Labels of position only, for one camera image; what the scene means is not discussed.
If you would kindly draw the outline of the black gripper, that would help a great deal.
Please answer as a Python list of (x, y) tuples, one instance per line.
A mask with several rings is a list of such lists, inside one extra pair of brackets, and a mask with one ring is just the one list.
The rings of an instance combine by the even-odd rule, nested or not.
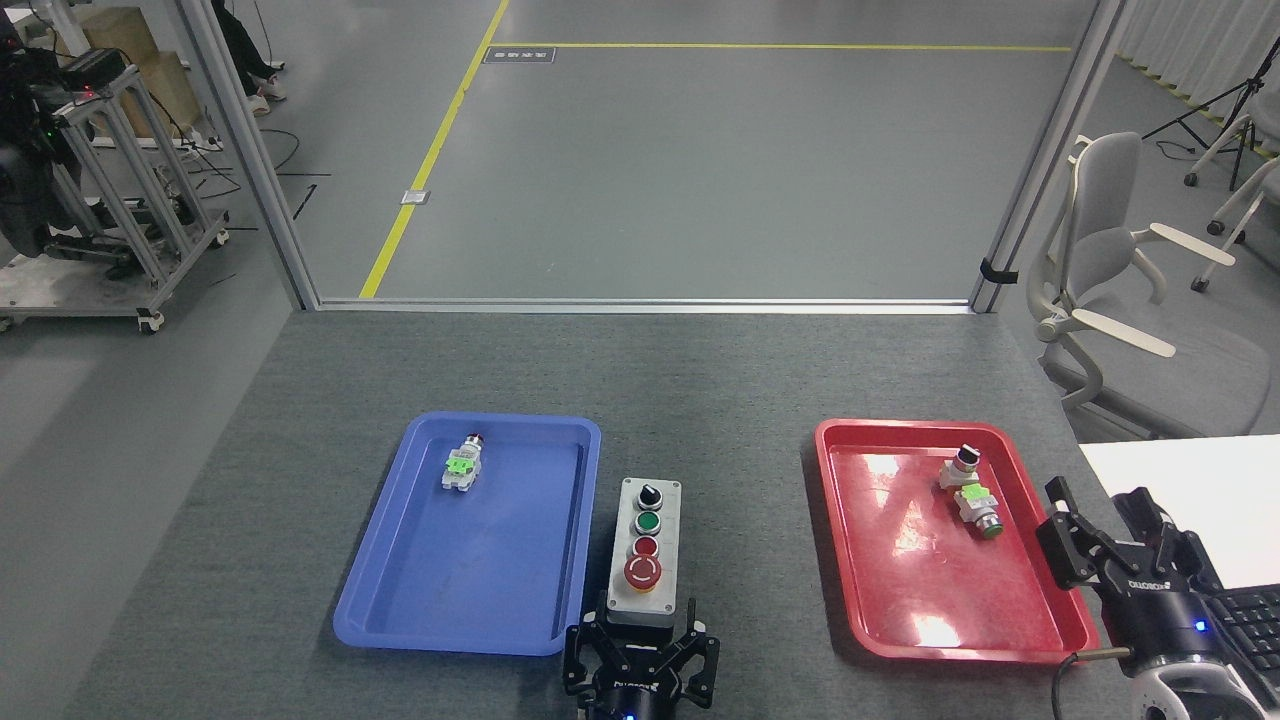
[(564, 633), (562, 684), (580, 697), (581, 719), (676, 719), (681, 701), (709, 710), (716, 698), (721, 641), (698, 616), (690, 598), (685, 632), (669, 662), (654, 648), (620, 648), (605, 628), (608, 597)]
[[(1044, 492), (1051, 509), (1036, 528), (1036, 541), (1050, 575), (1062, 591), (1088, 584), (1100, 573), (1093, 552), (1108, 553), (1112, 538), (1080, 512), (1065, 477), (1052, 477)], [(1119, 662), (1121, 673), (1185, 662), (1225, 665), (1222, 639), (1206, 598), (1197, 593), (1217, 591), (1217, 573), (1201, 537), (1181, 530), (1148, 488), (1115, 495), (1114, 506), (1132, 538), (1155, 553), (1155, 573), (1175, 571), (1187, 579), (1133, 577), (1119, 565), (1101, 573), (1105, 629), (1114, 646), (1130, 650)]]

